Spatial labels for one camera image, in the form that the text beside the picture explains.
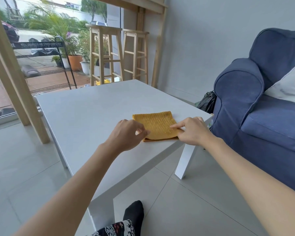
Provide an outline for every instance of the left hand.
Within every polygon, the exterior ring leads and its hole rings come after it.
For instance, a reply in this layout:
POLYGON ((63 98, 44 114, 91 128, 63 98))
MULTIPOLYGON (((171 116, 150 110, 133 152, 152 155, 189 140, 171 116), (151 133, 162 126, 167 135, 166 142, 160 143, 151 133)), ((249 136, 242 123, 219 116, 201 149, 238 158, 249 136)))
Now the left hand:
POLYGON ((121 153, 136 147, 149 134, 150 131, 145 130, 142 123, 124 119, 116 125, 106 143, 121 153))

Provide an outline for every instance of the black plastic bag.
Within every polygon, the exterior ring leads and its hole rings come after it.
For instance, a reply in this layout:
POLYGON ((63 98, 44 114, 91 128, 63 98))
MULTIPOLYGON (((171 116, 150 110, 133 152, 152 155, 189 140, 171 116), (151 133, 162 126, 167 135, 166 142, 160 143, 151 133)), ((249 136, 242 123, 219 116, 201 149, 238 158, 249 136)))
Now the black plastic bag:
POLYGON ((213 113, 214 105, 216 101, 216 94, 214 91, 207 92, 200 102, 197 102, 195 106, 207 113, 213 113))

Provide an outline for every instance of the forearm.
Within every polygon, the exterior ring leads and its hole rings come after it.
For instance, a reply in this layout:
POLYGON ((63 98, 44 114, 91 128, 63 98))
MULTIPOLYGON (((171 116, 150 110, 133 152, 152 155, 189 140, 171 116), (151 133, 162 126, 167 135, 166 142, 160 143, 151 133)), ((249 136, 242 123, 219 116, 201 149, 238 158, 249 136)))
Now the forearm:
POLYGON ((272 236, 295 236, 295 191, 233 151, 220 138, 205 146, 272 236))
POLYGON ((74 235, 99 183, 117 156, 118 153, 105 146, 105 143, 100 145, 80 170, 16 235, 74 235))

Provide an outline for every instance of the sofa backrest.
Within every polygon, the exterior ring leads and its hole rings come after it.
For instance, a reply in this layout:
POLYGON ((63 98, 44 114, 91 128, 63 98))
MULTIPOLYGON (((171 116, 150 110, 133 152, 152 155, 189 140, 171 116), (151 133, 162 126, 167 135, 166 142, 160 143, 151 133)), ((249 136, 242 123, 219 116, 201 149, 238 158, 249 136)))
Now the sofa backrest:
POLYGON ((249 58, 258 65, 267 90, 295 67, 295 31, 277 28, 261 31, 249 58))

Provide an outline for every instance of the sofa armrest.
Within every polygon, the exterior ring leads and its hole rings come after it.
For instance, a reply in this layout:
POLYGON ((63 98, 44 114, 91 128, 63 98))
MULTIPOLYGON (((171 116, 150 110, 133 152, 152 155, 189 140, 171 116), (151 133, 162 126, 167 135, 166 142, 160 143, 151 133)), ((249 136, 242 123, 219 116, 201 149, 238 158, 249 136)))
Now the sofa armrest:
POLYGON ((216 105, 211 131, 230 144, 264 92, 260 70, 250 59, 234 60, 214 83, 216 105))

